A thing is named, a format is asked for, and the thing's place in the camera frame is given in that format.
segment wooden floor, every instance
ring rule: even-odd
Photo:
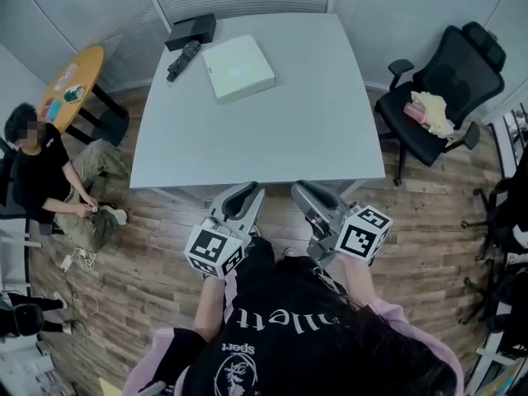
[[[140,89],[116,97],[130,112],[130,130],[122,144],[130,155],[147,92]],[[92,103],[90,110],[98,115],[102,107]],[[82,128],[83,122],[77,120],[76,125]],[[379,131],[385,131],[383,122],[376,122]],[[72,157],[83,147],[66,135],[64,142]],[[476,323],[457,324],[459,315],[478,301],[478,296],[463,287],[463,279],[469,276],[481,281],[486,267],[474,261],[484,230],[462,230],[460,221],[483,218],[483,207],[472,190],[476,186],[489,190],[500,178],[493,137],[483,129],[473,152],[459,148],[442,155],[433,168],[409,156],[406,179],[398,189],[392,184],[398,145],[382,143],[382,149],[387,178],[368,183],[352,195],[361,204],[371,204],[394,218],[393,230],[372,266],[376,289],[382,298],[401,304],[413,325],[451,347],[467,373],[485,330]],[[216,190],[193,191],[213,195]],[[127,210],[130,224],[97,254],[93,271],[81,270],[77,262],[68,271],[67,280],[78,293],[77,318],[86,324],[90,336],[82,329],[73,336],[43,336],[63,377],[75,382],[80,394],[89,395],[101,394],[98,377],[122,388],[155,330],[191,324],[201,279],[187,265],[182,251],[191,226],[204,214],[174,205],[151,191],[131,191],[123,182],[101,179],[92,193]],[[268,190],[258,224],[277,252],[286,247],[305,251],[310,227],[289,198],[287,186]],[[30,250],[33,294],[51,297],[58,290],[69,299],[59,265],[72,253],[72,243],[64,236],[38,237],[34,224],[31,232],[43,243],[42,248]],[[335,265],[329,270],[339,278]],[[71,318],[71,310],[47,317]]]

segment hand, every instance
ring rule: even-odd
[[[336,253],[346,277],[346,289],[353,302],[366,306],[377,299],[377,294],[370,275],[369,265],[357,258]]]
[[[75,214],[79,217],[90,217],[93,215],[93,208],[88,204],[76,204]]]
[[[84,202],[86,202],[88,205],[90,205],[92,208],[99,207],[99,204],[97,203],[97,200],[88,194],[82,197],[84,199]]]

